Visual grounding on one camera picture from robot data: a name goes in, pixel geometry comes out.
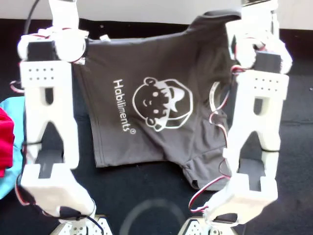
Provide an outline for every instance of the black table surface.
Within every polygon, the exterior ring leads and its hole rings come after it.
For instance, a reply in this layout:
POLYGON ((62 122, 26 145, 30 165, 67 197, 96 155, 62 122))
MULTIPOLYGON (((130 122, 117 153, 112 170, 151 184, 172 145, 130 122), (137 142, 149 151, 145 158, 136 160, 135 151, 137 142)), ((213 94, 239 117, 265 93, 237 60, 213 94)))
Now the black table surface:
MULTIPOLYGON (((0 101, 16 96, 8 87, 11 80, 19 78, 16 43, 22 31, 22 21, 0 20, 2 32, 10 32, 2 38, 0 56, 0 101)), ((184 26, 159 26, 141 24, 115 25, 107 23, 107 30, 120 37, 128 29, 127 37, 140 37, 181 31, 184 26)), ((45 27, 46 21, 35 21, 31 29, 45 27)), ((84 27, 95 25, 83 24, 84 27)), ((286 235, 313 233, 313 67, 310 58, 294 58, 290 72, 288 98, 284 104, 280 135, 281 151, 277 170, 278 200, 266 207, 263 213, 248 223, 246 235, 286 235)), ((185 180, 181 169, 169 162, 136 164, 120 167, 95 168, 92 134, 86 106, 79 86, 74 79, 74 112, 78 124, 80 164, 73 171, 77 181, 84 186, 96 201, 97 213, 108 217, 115 235, 126 216, 136 206, 151 202, 132 224, 129 235, 175 235, 181 223, 191 213, 187 205, 195 193, 185 180), (156 206, 162 200, 165 206, 156 206)), ((231 121, 234 106, 232 94, 225 111, 231 121)), ((44 146, 57 148, 60 141, 55 138, 52 126, 44 136, 44 146)), ((260 156, 256 135, 252 135, 242 150, 243 157, 260 156)), ((206 192, 199 203, 209 199, 212 192, 206 192)), ((0 234, 33 235, 49 234, 57 221, 22 207, 13 192, 0 200, 0 234)))

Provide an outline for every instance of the cartoon face print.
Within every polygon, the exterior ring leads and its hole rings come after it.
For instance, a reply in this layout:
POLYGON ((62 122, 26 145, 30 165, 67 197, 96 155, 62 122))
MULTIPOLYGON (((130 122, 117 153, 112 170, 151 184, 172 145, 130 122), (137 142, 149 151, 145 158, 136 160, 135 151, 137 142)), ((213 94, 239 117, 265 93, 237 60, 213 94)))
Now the cartoon face print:
POLYGON ((135 91, 133 96, 134 109, 146 124, 156 131, 167 128, 171 113, 176 113, 176 117, 180 116, 176 104, 189 96, 189 94, 186 95, 188 91, 182 87, 182 84, 173 81, 173 79, 158 81, 155 78, 146 77, 143 85, 135 91))

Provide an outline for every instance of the white wall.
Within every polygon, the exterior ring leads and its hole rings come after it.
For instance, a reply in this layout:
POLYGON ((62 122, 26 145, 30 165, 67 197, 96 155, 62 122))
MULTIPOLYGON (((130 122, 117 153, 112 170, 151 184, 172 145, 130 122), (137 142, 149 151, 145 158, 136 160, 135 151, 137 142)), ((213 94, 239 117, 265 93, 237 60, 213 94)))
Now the white wall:
MULTIPOLYGON (((0 0, 0 18, 25 19, 33 1, 0 0)), ((278 1, 281 28, 313 30, 313 0, 278 1)), ((78 10, 80 17, 96 21, 189 24, 208 9, 232 7, 239 2, 241 0, 78 0, 78 10)), ((51 19, 48 0, 40 0, 33 18, 51 19)))
POLYGON ((278 0, 281 28, 313 30, 313 0, 278 0))

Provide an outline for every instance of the t-shirt logo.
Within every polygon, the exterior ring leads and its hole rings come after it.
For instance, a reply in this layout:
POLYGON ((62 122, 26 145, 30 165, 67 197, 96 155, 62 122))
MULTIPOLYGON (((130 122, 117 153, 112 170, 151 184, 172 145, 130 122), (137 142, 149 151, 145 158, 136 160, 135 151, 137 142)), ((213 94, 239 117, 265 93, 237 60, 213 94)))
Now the t-shirt logo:
POLYGON ((191 91, 175 79, 146 77, 133 96, 133 106, 149 127, 159 132, 183 126, 193 111, 191 91))

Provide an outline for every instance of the black cable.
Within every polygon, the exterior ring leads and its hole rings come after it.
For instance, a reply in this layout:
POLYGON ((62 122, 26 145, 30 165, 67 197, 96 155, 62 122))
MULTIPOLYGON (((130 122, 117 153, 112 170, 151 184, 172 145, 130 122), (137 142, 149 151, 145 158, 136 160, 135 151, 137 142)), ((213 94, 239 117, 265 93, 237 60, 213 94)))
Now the black cable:
POLYGON ((28 13, 28 17, 27 17, 27 20, 26 20, 26 23, 25 23, 25 27, 24 27, 24 35, 28 34, 28 31, 29 31, 29 26, 30 26, 30 21, 31 21, 31 16, 38 4, 40 0, 35 0, 35 2, 33 3, 29 13, 28 13))
POLYGON ((104 230, 103 230, 103 228, 100 226, 100 224, 99 224, 97 221, 95 221, 93 218, 91 218, 90 216, 88 216, 88 215, 78 214, 78 215, 73 216, 73 217, 63 217, 63 216, 55 217, 55 216, 52 216, 52 215, 48 214, 48 213, 45 212, 45 211, 42 211, 42 212, 43 212, 43 214, 44 214, 46 217, 51 217, 51 218, 54 218, 54 219, 76 220, 76 221, 78 221, 78 220, 80 220, 80 219, 86 218, 86 219, 90 220, 94 225, 96 225, 96 226, 100 229, 101 234, 104 235, 104 230))
POLYGON ((94 223, 96 226, 98 226, 98 228, 100 229, 100 231, 101 231, 101 234, 102 235, 104 235, 104 230, 103 230, 103 228, 100 226, 100 224, 97 222, 97 221, 95 221, 93 218, 91 218, 90 216, 87 216, 86 217, 88 220, 90 220, 92 223, 94 223))

